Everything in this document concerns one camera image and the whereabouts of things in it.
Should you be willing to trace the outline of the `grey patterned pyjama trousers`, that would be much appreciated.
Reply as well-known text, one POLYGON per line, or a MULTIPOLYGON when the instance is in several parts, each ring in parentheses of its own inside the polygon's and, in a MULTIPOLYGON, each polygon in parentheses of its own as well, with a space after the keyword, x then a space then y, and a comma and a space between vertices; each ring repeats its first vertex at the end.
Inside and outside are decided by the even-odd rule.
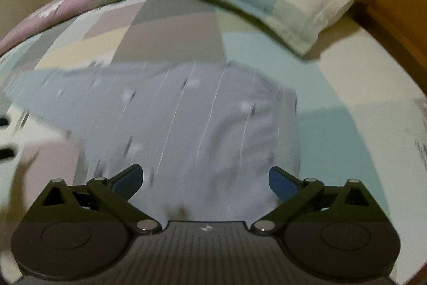
POLYGON ((73 182, 143 169, 131 203, 172 219, 246 221, 275 208, 270 168, 299 172, 297 96, 234 63, 133 63, 33 70, 2 89, 28 140, 52 136, 35 162, 73 182))

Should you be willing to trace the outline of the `patchwork pastel bed sheet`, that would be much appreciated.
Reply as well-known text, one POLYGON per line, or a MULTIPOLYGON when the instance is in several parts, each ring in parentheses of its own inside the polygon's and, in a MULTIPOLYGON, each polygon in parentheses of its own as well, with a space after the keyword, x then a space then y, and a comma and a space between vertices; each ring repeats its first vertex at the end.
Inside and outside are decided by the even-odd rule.
MULTIPOLYGON (((385 48, 351 18, 321 34, 298 57, 260 23, 213 0, 122 0, 52 26, 1 58, 1 147, 17 155, 1 161, 1 270, 20 277, 10 239, 39 192, 54 178, 73 182, 73 168, 35 162, 52 136, 28 140, 25 113, 2 93, 13 76, 33 70, 79 70, 133 63, 234 63, 291 88, 300 178, 342 186, 358 179, 397 230, 401 249, 392 276, 398 284, 426 263, 426 95, 385 48)), ((197 234, 179 230, 177 245, 145 244, 105 284, 271 284, 283 269, 262 242, 240 252, 237 234, 201 221, 197 234)))

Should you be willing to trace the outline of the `purple floral rolled quilt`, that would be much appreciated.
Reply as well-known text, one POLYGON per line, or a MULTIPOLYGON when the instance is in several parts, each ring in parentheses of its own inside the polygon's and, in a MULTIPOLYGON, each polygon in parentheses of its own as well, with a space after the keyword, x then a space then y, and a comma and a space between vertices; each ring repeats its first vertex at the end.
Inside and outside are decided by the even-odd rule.
POLYGON ((119 1, 122 0, 53 0, 27 16, 1 39, 1 54, 74 16, 119 1))

